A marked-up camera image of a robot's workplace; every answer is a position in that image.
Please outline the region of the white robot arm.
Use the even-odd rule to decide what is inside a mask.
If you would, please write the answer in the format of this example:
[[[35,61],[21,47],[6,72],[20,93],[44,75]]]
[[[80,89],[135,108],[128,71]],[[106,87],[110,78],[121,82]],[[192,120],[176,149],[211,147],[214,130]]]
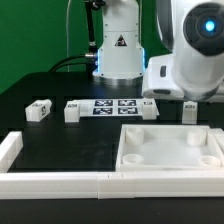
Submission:
[[[103,44],[94,80],[130,85],[142,96],[224,102],[224,0],[156,0],[156,23],[169,53],[145,58],[136,0],[90,0],[103,10]]]

